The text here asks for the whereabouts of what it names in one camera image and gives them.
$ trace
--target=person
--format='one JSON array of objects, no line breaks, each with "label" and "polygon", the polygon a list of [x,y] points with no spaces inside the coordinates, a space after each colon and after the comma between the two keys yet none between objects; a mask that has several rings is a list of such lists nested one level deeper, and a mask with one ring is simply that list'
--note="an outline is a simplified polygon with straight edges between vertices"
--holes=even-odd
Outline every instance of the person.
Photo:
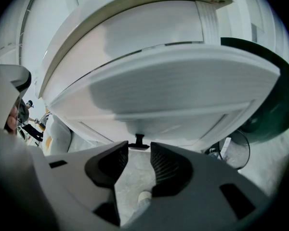
[{"label": "person", "polygon": [[26,104],[23,100],[20,101],[18,107],[18,124],[23,130],[30,134],[37,141],[43,141],[43,133],[37,131],[34,127],[29,124],[29,121],[36,123],[39,122],[38,119],[32,119],[29,117],[29,109],[33,108],[33,102],[29,100]]}]

